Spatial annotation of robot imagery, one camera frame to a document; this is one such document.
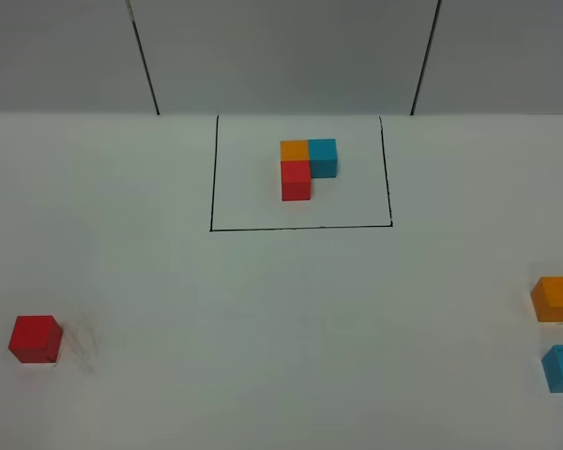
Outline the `template red block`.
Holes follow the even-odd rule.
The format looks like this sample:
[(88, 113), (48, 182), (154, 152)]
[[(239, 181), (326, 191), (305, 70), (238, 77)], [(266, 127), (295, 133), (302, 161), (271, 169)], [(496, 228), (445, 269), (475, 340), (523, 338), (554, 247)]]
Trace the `template red block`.
[(281, 198), (284, 202), (307, 201), (312, 195), (311, 166), (308, 160), (281, 162)]

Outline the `template orange block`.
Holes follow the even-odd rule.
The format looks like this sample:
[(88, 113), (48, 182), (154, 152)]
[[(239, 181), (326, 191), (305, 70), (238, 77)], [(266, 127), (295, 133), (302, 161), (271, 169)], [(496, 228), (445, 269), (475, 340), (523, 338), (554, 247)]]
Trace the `template orange block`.
[(310, 159), (309, 142), (307, 140), (281, 141), (280, 152), (281, 161), (299, 161)]

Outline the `template blue block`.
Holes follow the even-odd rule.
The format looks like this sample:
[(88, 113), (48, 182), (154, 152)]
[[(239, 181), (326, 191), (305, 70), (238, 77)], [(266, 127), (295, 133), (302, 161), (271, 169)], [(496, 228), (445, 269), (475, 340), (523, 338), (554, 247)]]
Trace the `template blue block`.
[(312, 178), (335, 178), (338, 174), (338, 152), (335, 139), (308, 140)]

